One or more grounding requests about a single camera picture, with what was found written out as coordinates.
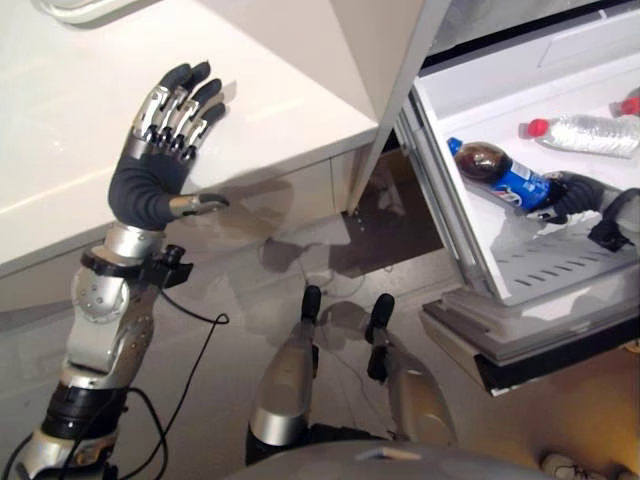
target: black cable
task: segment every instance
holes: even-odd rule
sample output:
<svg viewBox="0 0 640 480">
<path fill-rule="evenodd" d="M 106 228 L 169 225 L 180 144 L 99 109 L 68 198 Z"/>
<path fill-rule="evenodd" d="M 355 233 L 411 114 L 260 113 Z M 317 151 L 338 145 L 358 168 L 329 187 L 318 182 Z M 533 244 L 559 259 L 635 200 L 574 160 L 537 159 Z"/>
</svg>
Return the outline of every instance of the black cable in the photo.
<svg viewBox="0 0 640 480">
<path fill-rule="evenodd" d="M 27 443 L 29 443 L 29 440 L 31 440 L 31 437 L 33 437 L 33 433 L 30 433 L 29 435 L 27 435 L 27 438 L 22 440 L 18 444 L 18 446 L 13 449 L 13 452 L 11 452 L 11 455 L 9 455 L 9 459 L 7 460 L 7 463 L 5 463 L 4 465 L 4 470 L 2 471 L 2 480 L 9 480 L 9 474 L 11 473 L 11 467 L 13 466 L 13 462 L 16 461 L 16 458 L 18 457 L 18 455 L 20 455 L 20 452 L 22 451 L 24 446 Z"/>
<path fill-rule="evenodd" d="M 144 391 L 142 391 L 140 388 L 137 388 L 137 387 L 131 387 L 127 389 L 127 391 L 136 393 L 138 394 L 138 396 L 140 396 L 142 401 L 147 406 L 147 409 L 149 410 L 149 414 L 151 415 L 151 418 L 153 418 L 153 423 L 155 424 L 156 429 L 158 430 L 158 435 L 160 435 L 160 443 L 162 445 L 162 466 L 160 467 L 160 471 L 158 472 L 158 474 L 155 476 L 155 480 L 159 480 L 162 477 L 162 475 L 164 475 L 164 472 L 167 469 L 167 463 L 169 463 L 169 445 L 167 444 L 166 434 L 162 430 L 162 423 L 160 423 L 160 418 L 158 417 L 158 413 L 156 412 L 156 409 L 153 408 L 153 403 L 151 403 L 151 399 L 148 397 L 148 395 L 144 393 Z"/>
<path fill-rule="evenodd" d="M 226 324 L 229 323 L 229 316 L 226 313 L 221 313 L 220 315 L 218 315 L 215 318 L 215 320 L 212 320 L 210 318 L 204 317 L 202 315 L 198 315 L 197 313 L 194 313 L 194 312 L 186 309 L 182 305 L 180 305 L 180 304 L 176 303 L 174 300 L 172 300 L 163 291 L 160 291 L 160 295 L 162 296 L 162 298 L 167 300 L 167 302 L 169 302 L 171 305 L 173 305 L 175 308 L 177 308 L 181 312 L 186 313 L 187 315 L 190 315 L 190 316 L 192 316 L 194 318 L 197 318 L 198 320 L 202 320 L 203 322 L 207 322 L 207 323 L 211 324 L 211 329 L 209 330 L 209 334 L 207 335 L 207 338 L 205 339 L 204 344 L 202 345 L 202 348 L 200 349 L 200 353 L 198 354 L 198 356 L 196 358 L 196 361 L 193 364 L 193 367 L 191 368 L 191 372 L 189 373 L 189 377 L 187 378 L 187 382 L 186 382 L 186 384 L 184 386 L 184 389 L 182 391 L 182 395 L 180 396 L 180 400 L 178 401 L 178 405 L 176 405 L 176 408 L 173 411 L 173 414 L 171 415 L 171 418 L 169 419 L 169 423 L 167 423 L 167 427 L 165 428 L 164 432 L 162 432 L 162 435 L 160 436 L 160 440 L 156 444 L 156 446 L 153 449 L 153 451 L 149 454 L 147 459 L 144 461 L 144 463 L 142 465 L 140 465 L 138 468 L 136 468 L 134 471 L 132 471 L 131 473 L 128 473 L 125 476 L 121 477 L 120 480 L 128 480 L 130 478 L 133 478 L 135 475 L 137 475 L 142 470 L 147 468 L 147 466 L 153 461 L 153 459 L 156 456 L 156 453 L 158 452 L 158 449 L 162 445 L 162 442 L 166 441 L 166 436 L 169 433 L 169 430 L 171 429 L 171 427 L 173 426 L 173 422 L 175 421 L 176 417 L 178 416 L 178 413 L 180 412 L 180 409 L 182 408 L 182 404 L 184 403 L 184 400 L 187 397 L 187 392 L 189 391 L 189 387 L 191 386 L 191 381 L 193 380 L 193 376 L 195 375 L 196 369 L 198 368 L 198 365 L 200 364 L 200 360 L 202 360 L 202 356 L 204 355 L 204 352 L 206 351 L 207 346 L 209 345 L 209 341 L 211 340 L 211 337 L 213 336 L 213 332 L 215 331 L 215 329 L 216 329 L 216 327 L 218 325 L 226 325 Z"/>
<path fill-rule="evenodd" d="M 229 323 L 229 316 L 226 313 L 221 313 L 220 315 L 218 315 L 218 317 L 215 320 L 212 320 L 210 318 L 207 318 L 195 312 L 192 312 L 188 308 L 183 307 L 182 305 L 177 303 L 175 300 L 173 300 L 169 295 L 167 295 L 164 290 L 160 290 L 160 296 L 164 298 L 169 304 L 173 305 L 175 308 L 180 310 L 182 313 L 186 313 L 187 315 L 190 315 L 193 318 L 197 318 L 198 320 L 202 320 L 203 322 L 206 322 L 209 324 L 216 324 L 216 325 L 226 325 L 227 323 Z M 219 320 L 220 317 L 224 317 L 226 318 L 226 320 L 220 321 Z"/>
</svg>

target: refrigerator drawer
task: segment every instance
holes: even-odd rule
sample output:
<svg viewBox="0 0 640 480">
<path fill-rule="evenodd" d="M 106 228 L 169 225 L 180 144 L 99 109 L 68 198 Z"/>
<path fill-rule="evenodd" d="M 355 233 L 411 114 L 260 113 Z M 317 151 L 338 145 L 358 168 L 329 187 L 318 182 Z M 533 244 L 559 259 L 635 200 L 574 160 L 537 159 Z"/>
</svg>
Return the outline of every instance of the refrigerator drawer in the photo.
<svg viewBox="0 0 640 480">
<path fill-rule="evenodd" d="M 640 10 L 572 24 L 423 71 L 396 123 L 467 284 L 506 306 L 562 297 L 578 285 L 585 295 L 598 295 L 589 291 L 591 281 L 624 276 L 638 263 L 631 245 L 611 253 L 586 238 L 598 221 L 595 213 L 576 215 L 563 226 L 546 225 L 463 182 L 447 147 L 451 136 L 486 141 L 541 174 L 569 170 L 622 190 L 637 187 L 637 156 L 562 152 L 519 136 L 520 124 L 534 118 L 610 116 L 609 105 L 640 86 Z M 637 275 L 627 278 L 635 284 L 625 291 L 637 299 Z"/>
</svg>

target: refrigerator door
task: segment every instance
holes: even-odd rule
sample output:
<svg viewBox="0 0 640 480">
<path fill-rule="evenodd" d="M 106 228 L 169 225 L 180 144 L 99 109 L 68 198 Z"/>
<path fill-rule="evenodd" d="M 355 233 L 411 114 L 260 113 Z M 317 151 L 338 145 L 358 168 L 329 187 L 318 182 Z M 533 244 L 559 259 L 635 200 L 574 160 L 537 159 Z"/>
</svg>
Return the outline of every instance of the refrigerator door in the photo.
<svg viewBox="0 0 640 480">
<path fill-rule="evenodd" d="M 519 133 L 521 124 L 538 117 L 610 117 L 610 105 L 638 88 L 640 10 L 637 2 L 631 5 L 635 9 L 574 18 L 432 65 L 414 82 L 396 122 L 439 233 L 467 284 L 425 306 L 425 328 L 450 353 L 452 345 L 466 344 L 461 351 L 469 358 L 461 363 L 476 374 L 476 355 L 500 369 L 555 352 L 560 368 L 562 352 L 578 341 L 593 343 L 616 328 L 613 346 L 637 336 L 636 249 L 627 245 L 612 253 L 587 239 L 600 218 L 595 213 L 562 226 L 525 218 L 465 183 L 446 143 L 450 136 L 486 141 L 541 174 L 569 170 L 621 190 L 637 187 L 640 151 L 630 160 L 562 152 Z M 628 321 L 632 327 L 622 328 Z M 583 350 L 593 355 L 612 348 L 610 336 L 609 343 L 595 343 Z M 519 382 L 548 373 L 518 371 Z M 506 376 L 495 388 L 516 377 Z"/>
</svg>

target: white shelf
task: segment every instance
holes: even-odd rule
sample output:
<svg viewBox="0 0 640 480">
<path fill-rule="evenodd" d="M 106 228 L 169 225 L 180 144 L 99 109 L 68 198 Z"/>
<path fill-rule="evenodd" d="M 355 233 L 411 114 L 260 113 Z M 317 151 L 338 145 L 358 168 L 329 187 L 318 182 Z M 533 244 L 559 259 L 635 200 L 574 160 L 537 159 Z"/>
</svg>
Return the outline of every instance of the white shelf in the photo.
<svg viewBox="0 0 640 480">
<path fill-rule="evenodd" d="M 93 29 L 31 2 L 5 9 L 0 267 L 112 221 L 106 194 L 127 129 L 179 63 L 209 59 L 229 107 L 186 191 L 273 177 L 373 141 L 377 120 L 330 0 L 240 3 L 163 0 Z M 296 23 L 303 11 L 313 21 Z"/>
</svg>

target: black fingertip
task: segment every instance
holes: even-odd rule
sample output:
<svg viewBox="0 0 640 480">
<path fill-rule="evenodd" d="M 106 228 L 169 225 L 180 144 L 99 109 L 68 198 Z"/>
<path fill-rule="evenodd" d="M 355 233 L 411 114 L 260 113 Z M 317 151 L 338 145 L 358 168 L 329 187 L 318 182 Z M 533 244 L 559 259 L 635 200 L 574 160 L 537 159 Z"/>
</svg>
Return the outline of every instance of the black fingertip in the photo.
<svg viewBox="0 0 640 480">
<path fill-rule="evenodd" d="M 383 293 L 378 297 L 378 300 L 376 300 L 376 304 L 373 306 L 373 310 L 371 311 L 371 323 L 374 327 L 385 328 L 387 326 L 395 304 L 395 299 L 388 293 Z"/>
<path fill-rule="evenodd" d="M 213 107 L 202 114 L 202 119 L 208 123 L 213 123 L 222 117 L 226 110 L 224 103 L 216 103 Z"/>
<path fill-rule="evenodd" d="M 191 91 L 196 88 L 200 82 L 202 82 L 205 78 L 209 76 L 211 73 L 211 65 L 209 62 L 202 62 L 196 65 L 191 69 L 191 78 L 187 80 L 182 86 L 187 89 L 187 91 Z"/>
<path fill-rule="evenodd" d="M 193 95 L 193 99 L 201 105 L 204 105 L 209 99 L 220 93 L 221 89 L 222 82 L 219 78 L 216 78 L 200 87 L 198 91 Z"/>
<path fill-rule="evenodd" d="M 188 63 L 183 63 L 182 65 L 178 65 L 176 68 L 165 73 L 164 77 L 162 77 L 162 80 L 160 80 L 160 85 L 171 91 L 174 91 L 180 85 L 187 82 L 190 78 L 191 67 Z"/>
<path fill-rule="evenodd" d="M 315 285 L 309 285 L 304 290 L 302 297 L 302 318 L 314 320 L 320 312 L 320 301 L 322 300 L 322 292 Z"/>
</svg>

